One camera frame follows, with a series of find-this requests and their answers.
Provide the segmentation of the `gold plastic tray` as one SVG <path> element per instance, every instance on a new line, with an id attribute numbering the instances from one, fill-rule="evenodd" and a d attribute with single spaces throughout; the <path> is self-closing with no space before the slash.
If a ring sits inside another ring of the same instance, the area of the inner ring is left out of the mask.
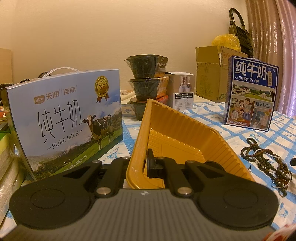
<path id="1" fill-rule="evenodd" d="M 133 189 L 164 188 L 160 178 L 147 176 L 147 150 L 178 164 L 214 161 L 227 173 L 253 181 L 243 162 L 217 130 L 153 99 L 147 101 L 126 181 Z"/>

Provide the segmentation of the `bottom black food bowl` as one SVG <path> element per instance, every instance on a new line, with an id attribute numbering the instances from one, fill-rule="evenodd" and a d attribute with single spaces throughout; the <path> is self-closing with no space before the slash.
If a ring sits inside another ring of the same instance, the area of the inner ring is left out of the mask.
<path id="1" fill-rule="evenodd" d="M 160 98 L 157 98 L 156 99 L 157 102 L 160 102 L 162 104 L 167 104 L 167 101 L 168 101 L 168 95 L 165 95 L 165 96 L 162 96 Z M 146 107 L 146 104 L 147 104 L 147 101 L 140 101 L 140 100 L 137 100 L 136 97 L 134 98 L 131 98 L 130 101 L 128 102 L 128 104 L 131 105 L 134 113 L 135 113 L 135 116 L 137 118 L 137 120 L 139 121 L 142 121 L 142 117 L 144 115 L 144 111 L 145 111 L 145 107 Z"/>

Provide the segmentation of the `black food bowl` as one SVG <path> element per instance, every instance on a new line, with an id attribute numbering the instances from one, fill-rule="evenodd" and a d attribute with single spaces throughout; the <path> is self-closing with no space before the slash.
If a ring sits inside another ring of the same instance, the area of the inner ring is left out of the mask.
<path id="1" fill-rule="evenodd" d="M 168 57 L 161 55 L 134 55 L 125 59 L 135 79 L 164 77 Z"/>
<path id="2" fill-rule="evenodd" d="M 149 98 L 158 99 L 167 94 L 169 77 L 130 79 L 138 101 L 147 101 Z"/>
<path id="3" fill-rule="evenodd" d="M 157 102 L 160 102 L 162 104 L 167 104 L 167 101 L 168 101 L 168 95 L 165 95 L 165 96 L 162 96 L 160 98 L 157 98 L 156 99 Z M 128 104 L 131 105 L 134 113 L 135 113 L 135 116 L 137 118 L 137 120 L 139 121 L 142 121 L 142 117 L 144 115 L 144 111 L 145 111 L 145 107 L 146 107 L 146 104 L 147 104 L 147 101 L 140 101 L 140 100 L 137 100 L 136 97 L 134 98 L 131 98 L 130 101 L 128 102 Z"/>

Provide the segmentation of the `small white product box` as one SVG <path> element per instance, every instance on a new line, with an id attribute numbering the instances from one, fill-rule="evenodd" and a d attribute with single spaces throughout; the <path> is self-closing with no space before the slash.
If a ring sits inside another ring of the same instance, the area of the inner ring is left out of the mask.
<path id="1" fill-rule="evenodd" d="M 187 72 L 166 72 L 169 77 L 167 86 L 167 105 L 177 111 L 193 108 L 195 76 Z"/>

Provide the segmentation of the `light blue milk carton box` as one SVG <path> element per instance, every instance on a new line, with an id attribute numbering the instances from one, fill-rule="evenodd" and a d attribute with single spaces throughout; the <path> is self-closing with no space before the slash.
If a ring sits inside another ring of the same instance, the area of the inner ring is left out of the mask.
<path id="1" fill-rule="evenodd" d="M 97 160 L 123 139 L 117 69 L 50 71 L 2 89 L 1 98 L 34 180 Z"/>

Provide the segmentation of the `middle black food bowl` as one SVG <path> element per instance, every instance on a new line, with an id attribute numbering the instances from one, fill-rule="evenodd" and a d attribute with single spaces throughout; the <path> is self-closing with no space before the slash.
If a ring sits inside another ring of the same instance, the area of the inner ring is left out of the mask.
<path id="1" fill-rule="evenodd" d="M 138 101 L 147 101 L 149 98 L 158 99 L 167 94 L 169 77 L 130 79 Z"/>

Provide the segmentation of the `dark blue milk carton box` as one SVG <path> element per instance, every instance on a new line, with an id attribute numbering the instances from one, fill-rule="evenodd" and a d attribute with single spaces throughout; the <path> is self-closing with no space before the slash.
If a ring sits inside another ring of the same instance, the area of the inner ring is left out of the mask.
<path id="1" fill-rule="evenodd" d="M 269 131 L 275 109 L 278 71 L 278 66 L 255 58 L 230 57 L 224 123 Z"/>

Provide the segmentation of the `stack of books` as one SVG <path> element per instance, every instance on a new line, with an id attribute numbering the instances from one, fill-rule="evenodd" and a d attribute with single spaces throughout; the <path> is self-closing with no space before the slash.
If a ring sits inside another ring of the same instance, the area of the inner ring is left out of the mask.
<path id="1" fill-rule="evenodd" d="M 15 144 L 6 121 L 4 108 L 1 107 L 1 222 L 8 212 L 12 194 L 20 188 L 26 174 L 22 161 L 15 154 Z"/>

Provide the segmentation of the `top black food bowl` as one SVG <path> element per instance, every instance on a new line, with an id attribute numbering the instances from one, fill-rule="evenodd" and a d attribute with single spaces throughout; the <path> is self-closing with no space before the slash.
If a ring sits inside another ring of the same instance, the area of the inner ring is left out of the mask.
<path id="1" fill-rule="evenodd" d="M 134 55 L 125 59 L 135 79 L 164 77 L 168 57 L 161 55 Z"/>

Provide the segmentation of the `open cardboard box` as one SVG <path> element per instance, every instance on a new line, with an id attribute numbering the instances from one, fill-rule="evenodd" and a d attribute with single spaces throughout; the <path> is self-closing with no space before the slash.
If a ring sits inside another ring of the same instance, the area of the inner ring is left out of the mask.
<path id="1" fill-rule="evenodd" d="M 248 55 L 223 46 L 196 48 L 196 95 L 213 102 L 224 102 L 228 83 L 228 59 Z"/>

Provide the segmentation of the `black folding cart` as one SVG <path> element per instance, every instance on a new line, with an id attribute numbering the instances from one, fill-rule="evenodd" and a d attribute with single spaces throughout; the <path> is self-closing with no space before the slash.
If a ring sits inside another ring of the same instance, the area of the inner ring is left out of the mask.
<path id="1" fill-rule="evenodd" d="M 236 14 L 240 20 L 241 27 L 237 26 L 235 23 L 235 18 L 233 14 Z M 248 57 L 253 58 L 253 47 L 251 45 L 250 35 L 245 28 L 244 20 L 239 11 L 235 8 L 229 9 L 229 19 L 230 19 L 230 27 L 232 29 L 233 34 L 239 39 L 241 52 L 248 55 Z"/>

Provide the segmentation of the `yellow plastic bag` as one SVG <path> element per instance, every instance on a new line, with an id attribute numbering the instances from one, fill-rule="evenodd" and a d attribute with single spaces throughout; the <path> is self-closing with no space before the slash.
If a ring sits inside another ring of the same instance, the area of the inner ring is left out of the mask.
<path id="1" fill-rule="evenodd" d="M 233 34 L 218 35 L 212 41 L 212 46 L 223 46 L 235 51 L 241 51 L 240 41 L 237 36 Z"/>

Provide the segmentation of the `pink curtain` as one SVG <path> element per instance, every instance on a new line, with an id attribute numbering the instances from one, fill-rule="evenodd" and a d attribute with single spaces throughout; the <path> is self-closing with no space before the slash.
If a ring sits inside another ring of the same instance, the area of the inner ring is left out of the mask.
<path id="1" fill-rule="evenodd" d="M 295 1 L 246 1 L 254 57 L 279 67 L 275 109 L 295 118 Z"/>

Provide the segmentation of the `brown cardboard box left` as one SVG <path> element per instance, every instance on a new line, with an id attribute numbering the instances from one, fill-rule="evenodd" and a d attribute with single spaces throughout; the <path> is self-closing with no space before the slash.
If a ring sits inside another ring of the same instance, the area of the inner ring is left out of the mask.
<path id="1" fill-rule="evenodd" d="M 0 81 L 1 84 L 13 83 L 12 52 L 9 49 L 0 49 Z"/>

